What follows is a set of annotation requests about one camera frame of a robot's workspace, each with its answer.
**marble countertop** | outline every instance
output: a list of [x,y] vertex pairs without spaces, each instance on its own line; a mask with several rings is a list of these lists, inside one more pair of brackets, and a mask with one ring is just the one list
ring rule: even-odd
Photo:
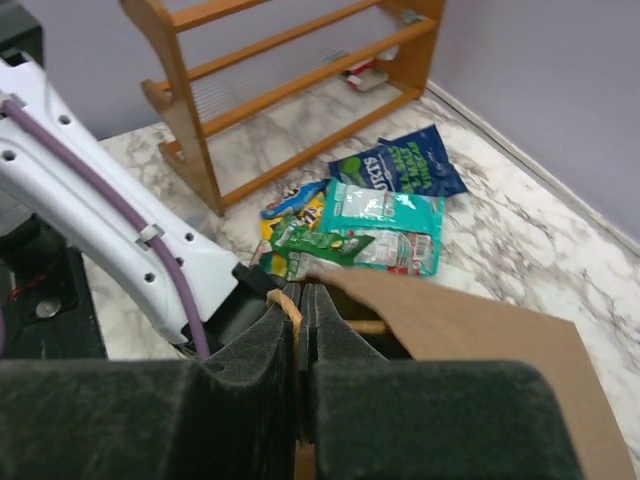
[[[211,144],[223,192],[388,99],[381,88],[353,98],[335,83],[256,116]],[[170,140],[154,125],[104,148],[191,226],[248,261],[260,239],[258,212],[291,185],[317,179],[325,162],[435,123],[470,194],[451,198],[434,282],[574,322],[636,465],[640,464],[640,259],[590,225],[503,153],[435,101],[423,98],[337,145],[217,217],[163,162]],[[100,268],[87,271],[112,359],[176,358],[127,294]]]

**wooden rack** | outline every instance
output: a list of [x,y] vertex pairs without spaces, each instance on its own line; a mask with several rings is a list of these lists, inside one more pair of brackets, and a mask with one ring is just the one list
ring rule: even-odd
[[[151,43],[167,76],[167,80],[158,83],[151,80],[142,82],[147,100],[176,138],[173,142],[161,143],[159,149],[176,173],[219,215],[224,213],[226,207],[293,168],[308,162],[323,150],[388,115],[398,107],[419,98],[427,82],[445,4],[445,0],[360,0],[311,22],[187,70],[178,41],[179,33],[267,1],[270,0],[209,0],[171,13],[161,0],[120,0],[125,13]],[[386,38],[278,86],[222,115],[201,121],[194,100],[193,82],[376,6],[382,7],[388,14],[395,16],[401,16],[403,12],[413,10],[418,17],[413,23],[407,24]],[[390,82],[401,90],[399,96],[245,185],[227,195],[221,195],[214,163],[207,147],[208,137],[394,46],[399,46],[397,55],[393,60],[379,62],[378,67],[385,70],[389,74]]]

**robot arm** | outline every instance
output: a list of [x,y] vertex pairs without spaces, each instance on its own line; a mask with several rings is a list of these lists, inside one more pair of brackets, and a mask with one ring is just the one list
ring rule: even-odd
[[[189,323],[197,350],[208,355],[201,322],[236,287],[238,259],[111,158],[29,59],[0,60],[0,189],[111,275],[167,341],[187,342]],[[25,214],[8,206],[3,213],[13,218]]]

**cardboard flap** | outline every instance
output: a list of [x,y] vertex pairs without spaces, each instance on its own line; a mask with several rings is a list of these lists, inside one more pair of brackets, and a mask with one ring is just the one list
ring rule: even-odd
[[636,478],[573,323],[375,270],[333,270],[317,278],[377,312],[416,360],[520,360],[533,365],[556,394],[585,477]]

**wall baseboard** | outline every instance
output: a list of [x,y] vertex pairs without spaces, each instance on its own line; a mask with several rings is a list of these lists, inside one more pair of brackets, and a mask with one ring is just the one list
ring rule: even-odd
[[449,92],[438,86],[437,84],[429,81],[427,86],[428,90],[438,97],[442,102],[447,104],[459,115],[468,120],[474,127],[478,128],[482,133],[487,135],[491,140],[503,148],[508,154],[510,154],[517,162],[520,162],[526,169],[530,170],[534,175],[538,177],[538,180],[545,184],[549,190],[556,194],[560,200],[570,203],[570,208],[576,211],[583,217],[586,216],[589,220],[597,224],[599,227],[606,230],[623,246],[628,248],[635,255],[640,256],[640,244],[623,233],[589,204],[587,204],[582,198],[580,198],[573,190],[554,177],[546,168],[540,165],[532,157],[521,150],[517,145],[511,142],[508,138],[502,135],[485,119],[469,110],[465,105],[460,103]]

